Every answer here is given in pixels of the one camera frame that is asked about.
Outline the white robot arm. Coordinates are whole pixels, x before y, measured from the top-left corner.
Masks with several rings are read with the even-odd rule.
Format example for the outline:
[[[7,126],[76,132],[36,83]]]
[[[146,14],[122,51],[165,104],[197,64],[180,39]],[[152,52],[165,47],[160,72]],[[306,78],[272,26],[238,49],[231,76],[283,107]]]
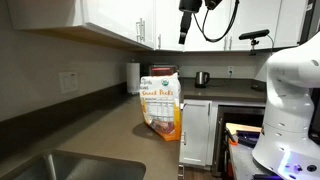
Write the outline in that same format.
[[[309,90],[320,87],[320,33],[266,62],[267,102],[253,159],[284,180],[320,180],[320,146],[308,137]]]

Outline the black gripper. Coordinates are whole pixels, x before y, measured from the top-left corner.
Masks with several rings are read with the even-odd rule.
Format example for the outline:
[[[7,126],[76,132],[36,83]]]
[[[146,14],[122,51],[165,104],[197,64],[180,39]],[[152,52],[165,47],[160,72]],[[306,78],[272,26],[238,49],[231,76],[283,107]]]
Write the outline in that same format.
[[[202,0],[180,0],[179,10],[184,12],[180,23],[180,44],[185,44],[186,36],[191,25],[191,13],[198,13],[201,5]]]

